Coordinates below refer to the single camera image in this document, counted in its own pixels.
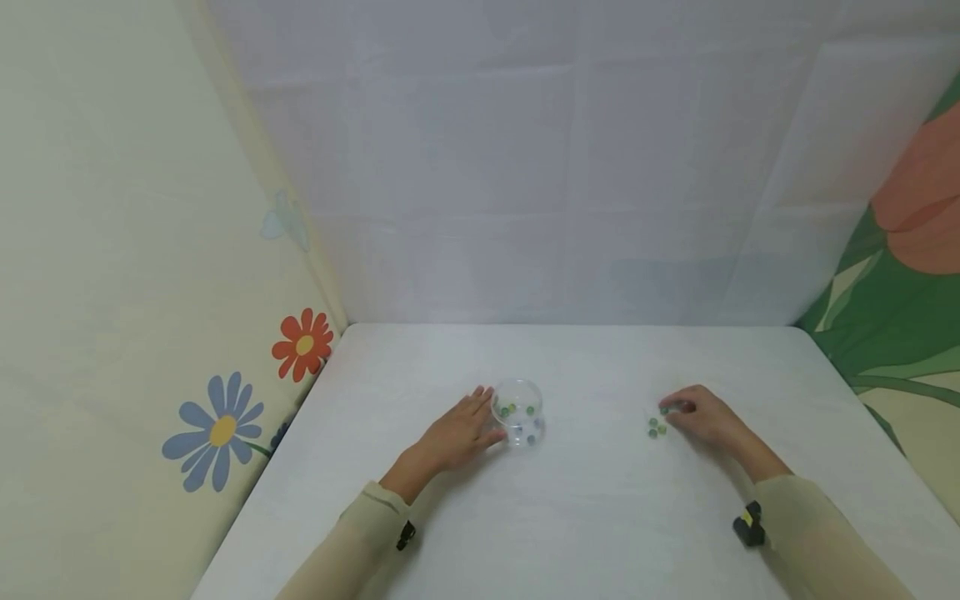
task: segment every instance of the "clear plastic cup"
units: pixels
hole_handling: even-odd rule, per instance
[[[540,443],[545,431],[543,395],[533,381],[504,379],[497,384],[493,403],[493,418],[507,432],[507,444],[531,447]]]

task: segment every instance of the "beige sleeve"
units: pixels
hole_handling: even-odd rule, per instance
[[[756,485],[768,543],[819,600],[913,595],[811,481],[783,475]]]
[[[349,600],[391,548],[410,513],[400,496],[370,482],[276,600]]]

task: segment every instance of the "red flower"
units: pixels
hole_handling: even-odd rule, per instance
[[[326,322],[326,314],[313,318],[313,310],[304,308],[300,322],[294,316],[287,317],[280,324],[280,333],[286,340],[274,344],[273,354],[276,360],[282,360],[278,374],[280,379],[287,376],[290,367],[294,368],[294,381],[303,379],[307,371],[317,374],[324,360],[330,356],[330,342],[333,332]]]
[[[960,105],[920,129],[871,204],[901,263],[960,273]]]

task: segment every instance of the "white table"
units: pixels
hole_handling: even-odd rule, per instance
[[[918,598],[960,589],[960,527],[814,344],[786,327],[355,325],[236,519],[196,600],[270,599],[422,430],[478,383],[532,379],[547,432],[435,481],[417,541],[366,598],[778,598],[731,522],[728,461],[644,423],[703,383],[820,484]]]

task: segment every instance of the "flower decoration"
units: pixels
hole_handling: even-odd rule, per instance
[[[286,233],[304,252],[310,252],[310,236],[300,211],[287,198],[286,190],[277,190],[274,194],[274,208],[268,210],[260,226],[260,235],[275,240]]]
[[[930,275],[960,273],[960,104],[914,136],[871,205],[890,252]]]
[[[195,492],[204,484],[211,465],[213,489],[220,492],[229,477],[231,451],[241,464],[245,465],[250,461],[251,447],[240,438],[260,437],[260,426],[251,424],[251,421],[263,412],[263,402],[247,410],[253,386],[248,383],[241,390],[240,382],[239,372],[230,376],[226,389],[220,375],[210,378],[206,393],[213,406],[213,417],[196,402],[184,402],[180,406],[180,418],[183,422],[200,427],[200,430],[173,436],[163,443],[161,452],[164,458],[172,461],[190,454],[180,467],[180,472],[190,471],[183,481],[183,488],[188,492]]]
[[[300,314],[300,321],[289,316],[280,324],[280,333],[287,339],[274,344],[273,355],[276,360],[282,360],[278,374],[280,379],[287,376],[290,368],[294,369],[294,381],[301,381],[307,371],[313,374],[320,372],[324,360],[330,356],[330,342],[333,341],[333,332],[326,322],[326,314],[320,313],[313,318],[313,310],[304,308]]]

